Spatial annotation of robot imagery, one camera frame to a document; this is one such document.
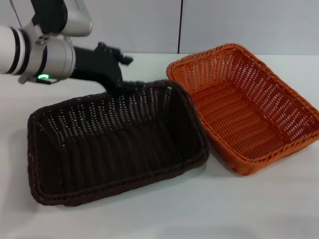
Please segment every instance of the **dark brown basket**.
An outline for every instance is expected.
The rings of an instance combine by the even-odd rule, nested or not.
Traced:
[[[199,167],[209,144],[188,93],[149,83],[134,96],[75,98],[28,121],[31,193],[44,205],[78,206]]]

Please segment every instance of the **basket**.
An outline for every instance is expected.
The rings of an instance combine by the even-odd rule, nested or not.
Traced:
[[[28,121],[31,193],[78,206],[202,165],[209,143],[189,94],[157,81],[132,96],[107,93],[34,112]]]
[[[186,56],[167,75],[193,97],[209,138],[239,174],[319,139],[319,112],[238,44]]]

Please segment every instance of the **orange wicker basket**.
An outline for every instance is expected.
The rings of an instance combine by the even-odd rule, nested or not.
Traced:
[[[319,139],[319,112],[241,45],[186,56],[167,76],[193,97],[210,139],[239,174]]]

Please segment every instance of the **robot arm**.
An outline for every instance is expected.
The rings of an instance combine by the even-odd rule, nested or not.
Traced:
[[[21,84],[52,84],[67,78],[96,81],[111,94],[129,94],[144,86],[123,82],[119,63],[129,65],[133,59],[119,49],[102,42],[94,50],[73,47],[70,36],[88,36],[92,31],[82,0],[31,2],[35,15],[27,26],[0,26],[0,73],[20,75]]]

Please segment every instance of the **table surface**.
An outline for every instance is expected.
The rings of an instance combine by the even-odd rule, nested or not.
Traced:
[[[131,54],[126,80],[166,78],[182,54]],[[319,108],[319,56],[258,55]],[[220,159],[174,179],[76,208],[42,206],[30,194],[26,123],[36,109],[103,92],[98,84],[66,80],[19,85],[0,76],[1,239],[317,239],[319,143],[258,173],[240,177]]]

